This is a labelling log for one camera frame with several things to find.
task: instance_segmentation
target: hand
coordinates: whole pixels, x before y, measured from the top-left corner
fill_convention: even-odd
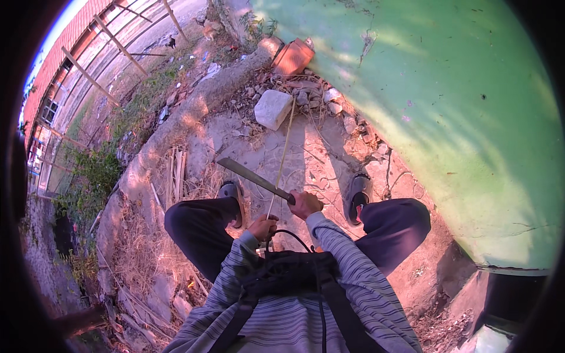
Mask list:
[[[255,239],[264,242],[269,233],[277,230],[276,223],[278,220],[279,218],[274,215],[269,215],[269,219],[267,219],[267,215],[260,215],[247,230],[253,234]]]
[[[288,208],[292,214],[298,216],[302,220],[306,220],[314,212],[321,211],[324,208],[324,204],[318,200],[316,195],[307,193],[298,193],[296,190],[291,190],[290,195],[294,196],[296,200],[295,205],[288,204]]]

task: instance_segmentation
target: person's left hand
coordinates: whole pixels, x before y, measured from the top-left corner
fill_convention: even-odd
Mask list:
[[[255,239],[264,242],[269,233],[277,230],[276,223],[278,220],[279,218],[274,215],[269,215],[269,219],[267,219],[267,215],[260,215],[247,230],[253,234]]]

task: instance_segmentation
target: machete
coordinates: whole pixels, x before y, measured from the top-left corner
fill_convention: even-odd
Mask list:
[[[277,188],[275,185],[273,185],[270,182],[268,182],[267,180],[261,178],[260,176],[258,176],[254,172],[250,171],[249,169],[245,168],[241,164],[237,163],[233,159],[222,158],[219,161],[217,161],[217,163],[220,164],[222,167],[231,170],[235,174],[238,174],[238,175],[246,178],[247,180],[254,182],[255,184],[257,184],[260,187],[272,192],[273,194],[284,198],[285,200],[288,201],[288,203],[290,203],[292,205],[296,204],[296,200],[294,199],[294,196],[290,195],[289,193],[287,193],[283,189]]]

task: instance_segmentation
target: pant leg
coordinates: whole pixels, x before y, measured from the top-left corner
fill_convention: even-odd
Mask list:
[[[426,206],[415,199],[367,204],[359,219],[367,235],[355,244],[385,276],[416,250],[431,229]]]
[[[237,200],[226,197],[182,201],[165,213],[165,230],[210,282],[216,280],[232,248],[233,238],[225,227],[238,212]]]

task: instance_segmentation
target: black bag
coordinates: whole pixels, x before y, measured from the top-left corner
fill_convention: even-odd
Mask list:
[[[351,353],[385,352],[365,330],[351,303],[345,297],[345,290],[336,282],[337,261],[330,252],[314,252],[295,234],[287,230],[275,233],[288,233],[296,238],[308,252],[265,251],[265,261],[259,268],[240,280],[242,293],[238,309],[220,337],[214,342],[209,353],[223,353],[237,340],[245,322],[251,317],[259,298],[266,295],[300,295],[300,293],[319,293],[318,304],[322,319],[322,352],[326,352],[326,327],[322,306],[322,295],[329,305],[337,326]]]

